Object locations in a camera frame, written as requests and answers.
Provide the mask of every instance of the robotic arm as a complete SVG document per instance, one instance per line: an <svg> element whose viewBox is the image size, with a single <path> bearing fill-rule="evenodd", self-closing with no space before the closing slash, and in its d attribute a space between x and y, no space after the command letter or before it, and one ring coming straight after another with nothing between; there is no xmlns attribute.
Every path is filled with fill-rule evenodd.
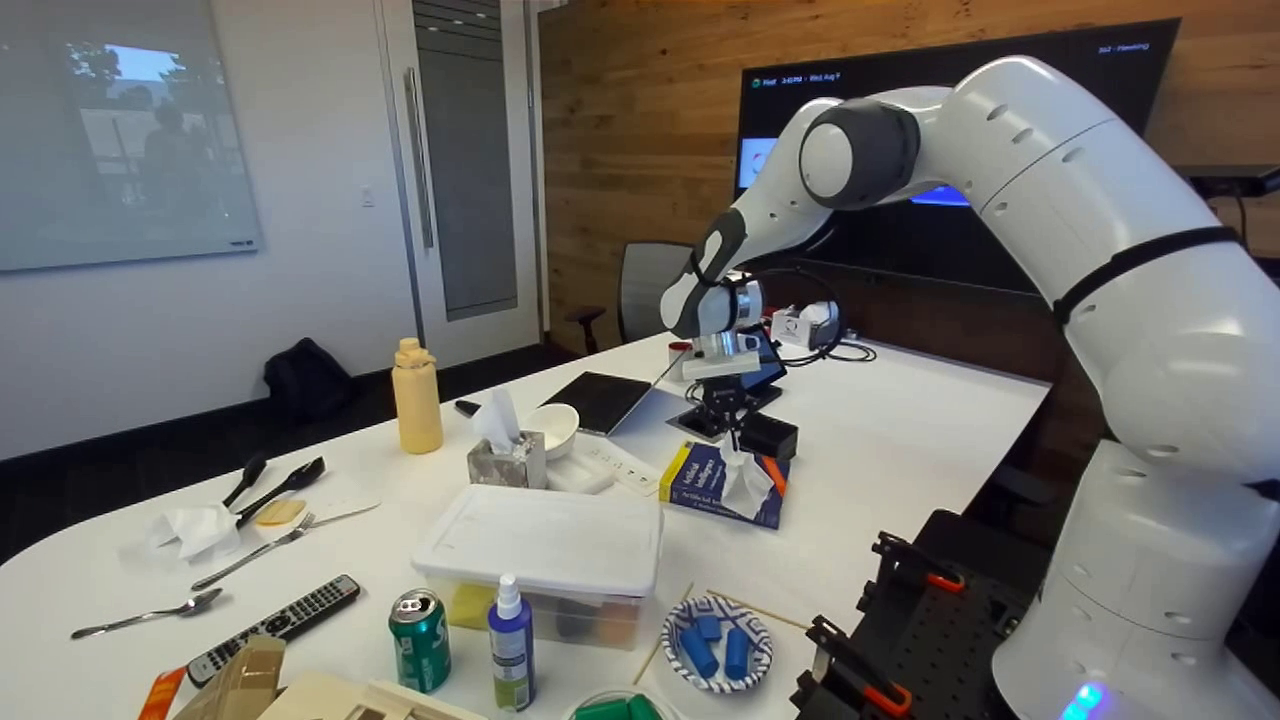
<svg viewBox="0 0 1280 720"><path fill-rule="evenodd" d="M1280 714L1224 653L1280 509L1280 292L1202 200L1056 66L1006 54L956 87L812 98L664 292L664 325L730 356L760 318L743 261L828 212L958 189L1051 302L1114 442L1081 475L1037 603L990 672L1018 714Z"/></svg>

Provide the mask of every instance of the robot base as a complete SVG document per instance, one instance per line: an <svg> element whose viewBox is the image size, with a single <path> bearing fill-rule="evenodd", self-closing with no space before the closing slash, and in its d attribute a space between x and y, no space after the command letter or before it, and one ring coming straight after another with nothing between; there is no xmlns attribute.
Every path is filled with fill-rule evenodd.
<svg viewBox="0 0 1280 720"><path fill-rule="evenodd" d="M1167 475L1100 442L1039 600L994 648L994 687L1026 720L1255 720L1276 697L1224 648L1276 505Z"/></svg>

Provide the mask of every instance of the wooden wall panel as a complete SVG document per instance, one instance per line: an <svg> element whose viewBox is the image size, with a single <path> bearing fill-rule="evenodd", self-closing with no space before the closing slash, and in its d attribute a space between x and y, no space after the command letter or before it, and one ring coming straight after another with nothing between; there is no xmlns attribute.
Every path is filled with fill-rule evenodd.
<svg viewBox="0 0 1280 720"><path fill-rule="evenodd" d="M730 200L738 72L760 64L868 54L1184 16L1146 138L1173 165L1280 161L1280 3L1276 0L572 0L540 16L553 335L579 345L565 315L611 307L625 239L689 239ZM1253 247L1280 257L1280 200L1253 203ZM1006 364L998 330L1026 307L980 292L849 280L880 335ZM970 307L990 330L950 330ZM1024 330L1017 368L1065 378L1056 434L1100 429L1071 360Z"/></svg>

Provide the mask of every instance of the whiteboard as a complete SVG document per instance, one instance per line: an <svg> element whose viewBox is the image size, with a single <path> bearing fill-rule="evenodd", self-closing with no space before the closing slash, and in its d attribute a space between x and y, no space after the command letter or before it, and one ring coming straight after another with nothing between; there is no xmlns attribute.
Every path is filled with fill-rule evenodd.
<svg viewBox="0 0 1280 720"><path fill-rule="evenodd" d="M0 0L0 270L254 247L206 0Z"/></svg>

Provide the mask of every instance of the black bag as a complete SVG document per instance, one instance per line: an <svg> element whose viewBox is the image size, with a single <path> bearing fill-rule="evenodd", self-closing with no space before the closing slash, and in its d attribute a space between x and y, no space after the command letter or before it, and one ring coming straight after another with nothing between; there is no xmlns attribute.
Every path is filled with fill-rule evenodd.
<svg viewBox="0 0 1280 720"><path fill-rule="evenodd" d="M288 421L322 421L350 397L350 375L313 335L271 356L263 375Z"/></svg>

